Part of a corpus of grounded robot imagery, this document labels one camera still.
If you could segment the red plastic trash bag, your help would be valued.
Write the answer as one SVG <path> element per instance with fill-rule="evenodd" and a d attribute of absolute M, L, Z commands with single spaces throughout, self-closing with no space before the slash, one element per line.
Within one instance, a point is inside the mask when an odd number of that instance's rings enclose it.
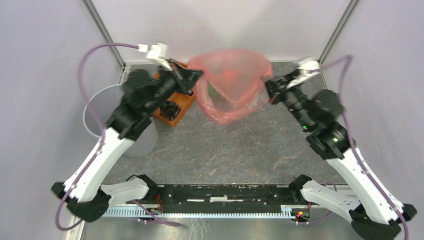
<path fill-rule="evenodd" d="M 274 76 L 271 62 L 249 49 L 220 49 L 193 57 L 188 68 L 202 70 L 193 92 L 204 115 L 229 125 L 270 100 L 265 82 Z"/>

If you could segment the grey trash bin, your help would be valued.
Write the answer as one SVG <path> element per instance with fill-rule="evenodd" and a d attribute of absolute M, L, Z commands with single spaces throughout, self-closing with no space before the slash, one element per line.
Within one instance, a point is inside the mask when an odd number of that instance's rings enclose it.
<path fill-rule="evenodd" d="M 122 85 L 114 84 L 103 88 L 89 99 L 90 105 L 96 110 L 103 124 L 106 123 L 108 118 L 112 115 L 114 109 L 118 107 L 123 95 L 124 91 L 122 90 Z M 99 139 L 101 131 L 87 106 L 84 107 L 82 120 L 87 132 Z M 130 158 L 143 157 L 156 147 L 158 138 L 159 134 L 156 125 L 152 121 L 134 144 L 125 151 L 124 155 Z"/>

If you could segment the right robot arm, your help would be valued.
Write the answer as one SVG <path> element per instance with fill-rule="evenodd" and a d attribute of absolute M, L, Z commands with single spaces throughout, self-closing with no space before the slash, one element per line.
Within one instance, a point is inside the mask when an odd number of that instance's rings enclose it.
<path fill-rule="evenodd" d="M 307 133 L 311 149 L 332 166 L 354 192 L 354 197 L 329 189 L 306 175 L 289 184 L 289 199 L 295 204 L 318 204 L 348 221 L 365 240 L 393 240 L 400 232 L 406 238 L 406 223 L 416 214 L 411 204 L 397 200 L 378 180 L 360 155 L 355 141 L 338 123 L 344 112 L 339 96 L 328 89 L 307 97 L 295 70 L 267 80 L 270 103 L 284 104 Z"/>

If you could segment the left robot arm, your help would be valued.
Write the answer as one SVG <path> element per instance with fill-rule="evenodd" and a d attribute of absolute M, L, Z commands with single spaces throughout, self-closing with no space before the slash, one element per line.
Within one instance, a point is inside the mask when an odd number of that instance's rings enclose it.
<path fill-rule="evenodd" d="M 137 177 L 118 184 L 103 184 L 113 165 L 152 123 L 153 113 L 174 93 L 192 90 L 203 75 L 170 60 L 170 69 L 158 67 L 157 76 L 146 70 L 131 72 L 122 85 L 120 104 L 100 128 L 102 135 L 78 170 L 66 181 L 52 185 L 62 205 L 88 223 L 98 220 L 110 207 L 133 200 L 153 203 L 157 190 Z"/>

